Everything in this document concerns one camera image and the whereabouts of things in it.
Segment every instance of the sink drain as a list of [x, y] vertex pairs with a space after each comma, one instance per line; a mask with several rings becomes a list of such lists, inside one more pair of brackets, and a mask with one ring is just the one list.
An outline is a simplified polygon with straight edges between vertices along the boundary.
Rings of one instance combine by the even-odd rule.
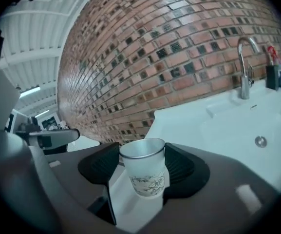
[[264, 136], [257, 136], [255, 138], [255, 144], [258, 147], [264, 148], [267, 145], [267, 140]]

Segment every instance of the faucet handle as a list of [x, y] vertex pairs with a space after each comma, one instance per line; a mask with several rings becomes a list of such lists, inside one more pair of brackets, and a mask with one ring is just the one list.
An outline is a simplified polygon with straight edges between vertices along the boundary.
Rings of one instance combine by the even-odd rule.
[[248, 76], [248, 84], [249, 84], [250, 87], [252, 87], [253, 84], [254, 84], [254, 80], [253, 80], [254, 71], [253, 71], [253, 67], [250, 63], [248, 63], [247, 76]]

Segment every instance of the floral pattern on cup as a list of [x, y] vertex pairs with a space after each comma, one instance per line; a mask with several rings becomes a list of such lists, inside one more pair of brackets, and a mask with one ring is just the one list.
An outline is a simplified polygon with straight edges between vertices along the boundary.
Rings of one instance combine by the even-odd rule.
[[141, 196], [154, 196], [164, 189], [164, 170], [158, 175], [145, 177], [131, 177], [135, 191]]

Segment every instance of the cup rim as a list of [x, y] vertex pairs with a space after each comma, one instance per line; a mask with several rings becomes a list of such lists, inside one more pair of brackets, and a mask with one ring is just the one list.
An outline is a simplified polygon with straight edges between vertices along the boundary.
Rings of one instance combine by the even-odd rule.
[[147, 155], [142, 155], [142, 156], [128, 156], [128, 155], [125, 155], [125, 154], [122, 154], [122, 153], [121, 153], [121, 148], [120, 148], [120, 150], [119, 150], [119, 154], [120, 154], [123, 158], [128, 158], [128, 159], [141, 159], [141, 158], [147, 158], [147, 157], [154, 156], [154, 155], [156, 155], [156, 154], [158, 154], [159, 152], [161, 152], [161, 151], [164, 150], [166, 142], [165, 142], [164, 140], [162, 140], [161, 138], [145, 138], [145, 139], [135, 140], [135, 141], [132, 141], [132, 142], [139, 142], [139, 141], [144, 141], [144, 140], [149, 140], [149, 139], [158, 139], [158, 140], [161, 140], [161, 141], [164, 142], [164, 145], [163, 145], [163, 147], [162, 147], [160, 150], [158, 150], [158, 151], [156, 151], [156, 152], [154, 152], [154, 153], [152, 153], [152, 154], [147, 154]]

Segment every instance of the faucet spout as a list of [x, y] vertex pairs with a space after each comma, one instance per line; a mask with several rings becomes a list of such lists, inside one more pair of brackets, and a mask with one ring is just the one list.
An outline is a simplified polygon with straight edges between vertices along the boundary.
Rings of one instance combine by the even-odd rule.
[[248, 42], [250, 44], [255, 54], [259, 52], [259, 47], [256, 44], [256, 42], [250, 37], [244, 36], [244, 37], [240, 37], [238, 40], [238, 55], [239, 55], [239, 61], [241, 67], [241, 98], [249, 99], [248, 77], [246, 75], [246, 70], [245, 70], [244, 60], [242, 55], [242, 48], [244, 42]]

